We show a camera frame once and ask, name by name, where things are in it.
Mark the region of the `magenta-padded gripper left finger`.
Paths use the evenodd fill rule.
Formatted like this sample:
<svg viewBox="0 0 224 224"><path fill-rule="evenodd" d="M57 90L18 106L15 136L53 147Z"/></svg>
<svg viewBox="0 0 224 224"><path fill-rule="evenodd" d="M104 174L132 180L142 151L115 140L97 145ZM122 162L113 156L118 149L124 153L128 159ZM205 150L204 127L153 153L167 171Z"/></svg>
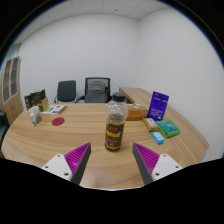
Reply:
<svg viewBox="0 0 224 224"><path fill-rule="evenodd" d="M42 169L79 185L90 154L91 144L86 143L65 155L56 154Z"/></svg>

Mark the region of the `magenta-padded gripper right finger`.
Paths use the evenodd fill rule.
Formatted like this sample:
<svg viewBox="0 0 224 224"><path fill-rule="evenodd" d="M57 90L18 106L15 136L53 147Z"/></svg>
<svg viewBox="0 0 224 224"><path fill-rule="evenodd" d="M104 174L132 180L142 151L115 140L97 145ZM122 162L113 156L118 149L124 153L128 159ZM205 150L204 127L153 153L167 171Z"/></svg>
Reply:
<svg viewBox="0 0 224 224"><path fill-rule="evenodd" d="M157 154L140 144L134 143L132 153L145 185L182 169L168 154Z"/></svg>

